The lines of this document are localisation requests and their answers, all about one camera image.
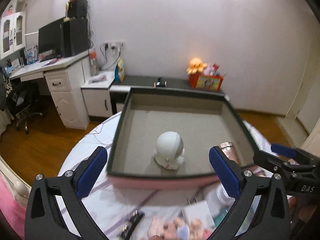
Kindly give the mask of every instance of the black countertop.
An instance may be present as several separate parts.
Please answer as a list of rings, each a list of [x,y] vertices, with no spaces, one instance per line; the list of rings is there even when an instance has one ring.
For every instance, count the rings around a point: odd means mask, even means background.
[[[125,76],[122,82],[114,81],[112,85],[153,87],[153,84],[157,81],[158,81],[157,77]],[[167,82],[167,88],[212,92],[212,93],[218,93],[223,95],[225,94],[221,89],[219,91],[216,91],[216,90],[192,88],[190,86],[189,81],[185,79],[162,78],[162,81]]]

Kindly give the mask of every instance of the power outlet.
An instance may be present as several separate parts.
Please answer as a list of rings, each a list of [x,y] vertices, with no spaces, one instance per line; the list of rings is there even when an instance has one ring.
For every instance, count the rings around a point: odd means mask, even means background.
[[[111,48],[111,44],[114,44],[116,47],[123,49],[125,47],[125,40],[118,41],[105,41],[103,44],[108,44],[108,48]]]

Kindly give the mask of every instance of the computer monitor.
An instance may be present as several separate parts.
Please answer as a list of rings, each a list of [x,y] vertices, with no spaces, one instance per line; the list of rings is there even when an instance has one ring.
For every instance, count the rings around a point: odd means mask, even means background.
[[[51,22],[39,29],[39,53],[43,53],[52,49],[57,57],[62,57],[60,42],[60,24],[63,23],[63,19],[64,17],[54,22]]]

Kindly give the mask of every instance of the cabinet door handle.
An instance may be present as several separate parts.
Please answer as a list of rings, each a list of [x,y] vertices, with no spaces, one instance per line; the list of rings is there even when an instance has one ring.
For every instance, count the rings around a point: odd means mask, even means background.
[[[104,100],[104,106],[105,106],[106,110],[108,111],[107,100],[106,99]]]
[[[58,114],[59,114],[59,116],[61,115],[60,113],[59,113],[59,111],[58,111],[58,107],[56,106],[56,110],[57,110],[57,112],[58,112]]]

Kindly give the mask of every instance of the open box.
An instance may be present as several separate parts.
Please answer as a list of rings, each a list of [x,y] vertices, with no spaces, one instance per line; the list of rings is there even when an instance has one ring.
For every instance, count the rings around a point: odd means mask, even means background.
[[[166,131],[183,139],[185,162],[166,170],[153,159],[156,140]],[[124,104],[107,165],[116,187],[178,189],[218,181],[209,163],[211,147],[233,142],[239,165],[254,166],[258,151],[251,134],[228,101],[210,92],[132,88]]]

